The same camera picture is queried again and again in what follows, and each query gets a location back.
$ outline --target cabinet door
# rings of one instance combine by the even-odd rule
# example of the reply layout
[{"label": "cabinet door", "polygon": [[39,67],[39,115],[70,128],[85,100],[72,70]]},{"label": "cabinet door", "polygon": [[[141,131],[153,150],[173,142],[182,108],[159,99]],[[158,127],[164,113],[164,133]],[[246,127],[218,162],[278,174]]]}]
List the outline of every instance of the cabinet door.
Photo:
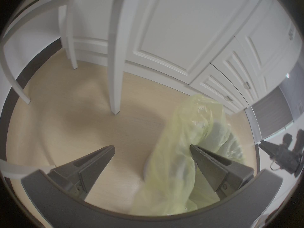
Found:
[{"label": "cabinet door", "polygon": [[261,0],[252,16],[235,36],[265,96],[284,79],[295,65],[302,41],[291,19],[277,0]]},{"label": "cabinet door", "polygon": [[127,60],[190,83],[259,0],[141,0]]},{"label": "cabinet door", "polygon": [[262,95],[259,83],[253,83],[255,75],[253,75],[254,78],[251,78],[246,68],[246,66],[250,66],[250,62],[235,38],[211,64],[230,80],[248,104],[253,104],[259,98],[259,95]]},{"label": "cabinet door", "polygon": [[248,106],[241,93],[211,64],[190,86],[222,103],[233,112],[239,112]]}]

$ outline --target wooden floor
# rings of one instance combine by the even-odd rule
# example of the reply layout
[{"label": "wooden floor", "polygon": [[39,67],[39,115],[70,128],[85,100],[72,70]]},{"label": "wooden floor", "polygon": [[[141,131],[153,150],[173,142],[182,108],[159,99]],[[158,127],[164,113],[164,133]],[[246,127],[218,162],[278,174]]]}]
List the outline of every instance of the wooden floor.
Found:
[{"label": "wooden floor", "polygon": [[[7,160],[20,165],[62,165],[107,145],[116,154],[101,173],[86,202],[127,213],[143,182],[146,158],[173,109],[188,95],[124,73],[121,111],[110,111],[106,67],[78,62],[73,70],[63,50],[34,74],[25,87],[32,101],[18,100],[9,125]],[[256,169],[256,155],[244,111],[227,117],[240,140],[246,164]],[[19,180],[13,188],[46,226]]]}]

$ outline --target cabinet handle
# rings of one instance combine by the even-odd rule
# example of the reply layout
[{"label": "cabinet handle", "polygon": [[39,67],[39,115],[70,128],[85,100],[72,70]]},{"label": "cabinet handle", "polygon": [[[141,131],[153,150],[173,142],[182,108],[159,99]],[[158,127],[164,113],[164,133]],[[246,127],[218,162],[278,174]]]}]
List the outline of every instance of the cabinet handle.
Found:
[{"label": "cabinet handle", "polygon": [[293,38],[294,38],[294,33],[293,33],[292,29],[289,30],[288,35],[289,35],[289,39],[290,39],[290,40],[293,40]]},{"label": "cabinet handle", "polygon": [[244,88],[245,89],[251,89],[250,84],[248,82],[244,83]]},{"label": "cabinet handle", "polygon": [[233,101],[228,95],[225,97],[226,101]]}]

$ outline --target plastic bag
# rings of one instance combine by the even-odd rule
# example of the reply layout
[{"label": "plastic bag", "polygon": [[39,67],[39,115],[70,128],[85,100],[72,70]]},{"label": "plastic bag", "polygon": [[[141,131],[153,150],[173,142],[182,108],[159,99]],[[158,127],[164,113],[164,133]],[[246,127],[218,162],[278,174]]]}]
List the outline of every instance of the plastic bag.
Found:
[{"label": "plastic bag", "polygon": [[243,153],[226,124],[223,105],[194,95],[173,112],[150,156],[145,183],[130,214],[160,216],[193,211],[219,201],[195,166],[190,145],[242,162]]}]

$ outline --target chair leg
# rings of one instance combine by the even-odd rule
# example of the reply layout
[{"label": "chair leg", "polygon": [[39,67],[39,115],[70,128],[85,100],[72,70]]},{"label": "chair leg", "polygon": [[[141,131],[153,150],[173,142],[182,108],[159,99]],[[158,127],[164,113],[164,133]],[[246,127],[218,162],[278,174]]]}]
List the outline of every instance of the chair leg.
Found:
[{"label": "chair leg", "polygon": [[114,0],[108,35],[108,90],[111,111],[120,111],[128,40],[139,0]]},{"label": "chair leg", "polygon": [[3,47],[0,48],[0,65],[4,72],[4,75],[6,76],[7,80],[10,82],[12,88],[21,97],[21,99],[25,101],[26,104],[29,104],[31,102],[31,99],[24,93],[23,89],[17,83],[14,76],[12,75],[12,72],[10,71],[9,66],[7,65],[5,59]]},{"label": "chair leg", "polygon": [[69,0],[67,3],[67,14],[66,14],[66,37],[67,37],[67,49],[70,55],[73,69],[78,68],[75,48],[74,48],[74,37],[73,37],[73,7],[75,0]]}]

